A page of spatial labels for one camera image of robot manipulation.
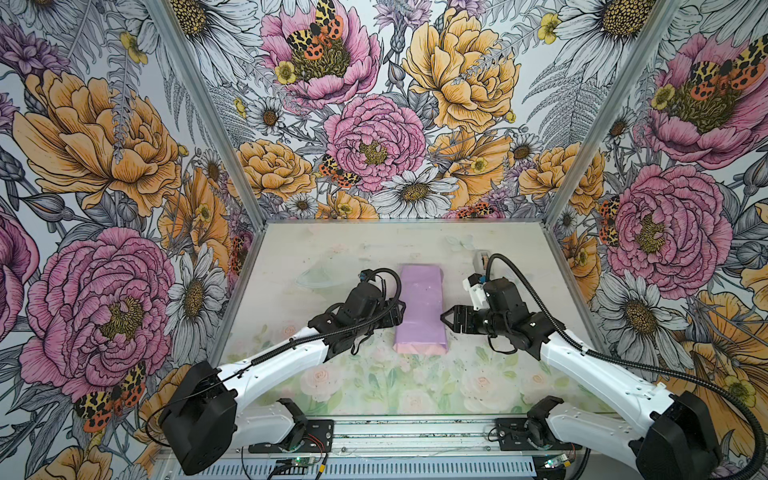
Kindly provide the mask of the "pink wrapping paper sheet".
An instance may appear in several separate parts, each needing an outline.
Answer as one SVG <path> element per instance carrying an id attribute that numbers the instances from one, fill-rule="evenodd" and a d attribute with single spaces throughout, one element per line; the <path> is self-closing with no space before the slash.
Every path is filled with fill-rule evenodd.
<path id="1" fill-rule="evenodd" d="M 443 310 L 443 273 L 439 266 L 402 266 L 400 299 L 406 308 L 396 327 L 394 350 L 400 355 L 442 356 L 448 352 Z"/>

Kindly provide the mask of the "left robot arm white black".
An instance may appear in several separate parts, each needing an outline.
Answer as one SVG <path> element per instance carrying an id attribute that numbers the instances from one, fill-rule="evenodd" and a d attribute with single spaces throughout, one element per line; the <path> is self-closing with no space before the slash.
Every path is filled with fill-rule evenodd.
<path id="1" fill-rule="evenodd" d="M 406 310 L 401 292 L 397 288 L 388 297 L 383 288 L 362 280 L 345 301 L 281 343 L 234 363 L 193 365 L 154 413 L 183 473 L 203 472 L 232 448 L 269 444 L 294 449 L 306 434 L 307 420 L 292 400 L 279 399 L 256 413 L 247 408 L 291 377 L 358 352 L 375 330 L 400 325 Z"/>

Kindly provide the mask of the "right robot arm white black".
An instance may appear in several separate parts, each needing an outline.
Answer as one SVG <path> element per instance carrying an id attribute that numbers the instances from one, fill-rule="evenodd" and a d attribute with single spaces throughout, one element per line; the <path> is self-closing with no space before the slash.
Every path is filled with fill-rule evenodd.
<path id="1" fill-rule="evenodd" d="M 513 440 L 536 449 L 574 444 L 611 457 L 645 479 L 708 479 L 722 461 L 707 406 L 691 393 L 677 395 L 614 363 L 595 358 L 564 324 L 532 313 L 514 283 L 478 274 L 463 283 L 471 305 L 455 305 L 440 319 L 457 334 L 506 338 L 586 388 L 615 417 L 583 411 L 548 395 L 526 414 Z"/>

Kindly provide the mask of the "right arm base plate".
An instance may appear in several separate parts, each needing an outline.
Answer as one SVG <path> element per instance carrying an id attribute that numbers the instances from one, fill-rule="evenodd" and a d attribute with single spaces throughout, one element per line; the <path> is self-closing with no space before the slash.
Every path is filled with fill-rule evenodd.
<path id="1" fill-rule="evenodd" d="M 549 427 L 537 419 L 497 418 L 494 433 L 501 451 L 570 451 L 572 449 L 570 443 L 557 440 Z"/>

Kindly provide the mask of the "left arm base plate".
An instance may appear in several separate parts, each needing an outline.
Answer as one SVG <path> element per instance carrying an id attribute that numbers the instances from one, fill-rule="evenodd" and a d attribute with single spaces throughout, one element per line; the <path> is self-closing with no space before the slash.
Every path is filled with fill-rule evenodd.
<path id="1" fill-rule="evenodd" d="M 251 454 L 330 453 L 334 440 L 335 422 L 330 419 L 310 419 L 295 426 L 278 443 L 259 443 L 247 447 Z"/>

